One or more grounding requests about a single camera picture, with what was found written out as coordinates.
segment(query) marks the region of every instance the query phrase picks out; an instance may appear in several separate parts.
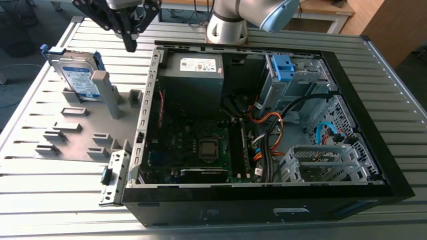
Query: blue plastic clip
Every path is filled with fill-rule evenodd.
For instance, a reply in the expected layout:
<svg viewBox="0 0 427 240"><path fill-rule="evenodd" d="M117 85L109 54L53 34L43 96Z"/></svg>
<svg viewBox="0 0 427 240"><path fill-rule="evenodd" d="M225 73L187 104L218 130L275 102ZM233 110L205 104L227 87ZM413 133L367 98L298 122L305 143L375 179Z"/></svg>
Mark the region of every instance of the blue plastic clip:
<svg viewBox="0 0 427 240"><path fill-rule="evenodd" d="M281 82L290 82L295 75L295 64L289 55L273 55L273 64Z"/></svg>
<svg viewBox="0 0 427 240"><path fill-rule="evenodd" d="M51 64L51 63L50 63L50 60L49 60L49 57L47 57L49 48L50 48L50 46L49 46L47 44L43 44L43 45L41 46L42 55L43 55L45 59L47 60L49 64Z"/></svg>

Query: floor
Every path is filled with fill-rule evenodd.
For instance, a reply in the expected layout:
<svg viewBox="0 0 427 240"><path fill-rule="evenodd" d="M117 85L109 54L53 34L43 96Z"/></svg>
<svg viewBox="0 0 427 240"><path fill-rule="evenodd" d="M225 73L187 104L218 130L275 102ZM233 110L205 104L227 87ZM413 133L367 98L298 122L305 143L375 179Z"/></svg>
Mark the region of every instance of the floor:
<svg viewBox="0 0 427 240"><path fill-rule="evenodd" d="M62 3L63 11L55 11L51 2L35 0L34 11L39 19L39 24L30 27L29 33L35 45L49 44L54 46L59 41L65 30L74 16L83 16L81 11L71 3ZM197 24L207 17L205 12L197 15L191 11L170 11L163 10L163 21ZM5 128L14 111L18 107L33 81L38 75L41 68L38 66L13 66L6 69L3 67L13 64L34 64L43 65L46 62L41 52L37 50L31 56L23 58L10 57L0 50L0 73L7 77L9 82L0 85L0 131ZM412 54L397 68L397 73L404 79L409 89L416 95L418 101L427 108L427 61L417 58L417 54Z"/></svg>

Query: label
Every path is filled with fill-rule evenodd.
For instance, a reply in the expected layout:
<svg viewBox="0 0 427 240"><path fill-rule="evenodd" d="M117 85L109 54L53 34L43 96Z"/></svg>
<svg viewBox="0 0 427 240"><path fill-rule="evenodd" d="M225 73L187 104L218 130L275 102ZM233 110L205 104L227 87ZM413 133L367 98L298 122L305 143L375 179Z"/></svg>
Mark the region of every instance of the label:
<svg viewBox="0 0 427 240"><path fill-rule="evenodd" d="M254 174L258 175L258 176L263 176L263 169L255 168L255 173Z"/></svg>
<svg viewBox="0 0 427 240"><path fill-rule="evenodd" d="M186 72L217 72L215 59L183 58L179 70Z"/></svg>
<svg viewBox="0 0 427 240"><path fill-rule="evenodd" d="M255 106L259 110L262 110L263 105L261 105L258 101L254 103L254 106Z"/></svg>
<svg viewBox="0 0 427 240"><path fill-rule="evenodd" d="M74 91L85 97L98 98L101 96L101 91L91 80L93 74L90 69L70 66L65 66L62 69L65 70Z"/></svg>

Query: red wire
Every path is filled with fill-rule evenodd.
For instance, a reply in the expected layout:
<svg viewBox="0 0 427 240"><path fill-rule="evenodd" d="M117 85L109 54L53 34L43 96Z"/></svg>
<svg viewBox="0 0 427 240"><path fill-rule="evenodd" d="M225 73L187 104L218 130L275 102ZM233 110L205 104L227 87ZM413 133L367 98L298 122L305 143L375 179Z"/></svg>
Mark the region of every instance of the red wire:
<svg viewBox="0 0 427 240"><path fill-rule="evenodd" d="M162 105L161 105L161 114L159 114L158 124L159 124L159 127L161 127L162 119L163 119L163 111L165 111L165 108L166 108L166 98L165 98L163 93L162 93L161 90L159 90L159 94L161 94L161 98L162 98Z"/></svg>

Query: metal bracket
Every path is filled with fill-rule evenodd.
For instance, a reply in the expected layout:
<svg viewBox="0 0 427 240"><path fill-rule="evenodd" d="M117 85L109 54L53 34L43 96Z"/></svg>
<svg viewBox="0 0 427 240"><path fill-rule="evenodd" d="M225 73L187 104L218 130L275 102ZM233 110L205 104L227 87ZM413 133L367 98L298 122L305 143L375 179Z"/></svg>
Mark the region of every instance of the metal bracket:
<svg viewBox="0 0 427 240"><path fill-rule="evenodd" d="M103 184L101 207L122 207L122 195L126 187L126 179L131 162L131 154L125 151L111 153L110 164L102 174L101 183Z"/></svg>

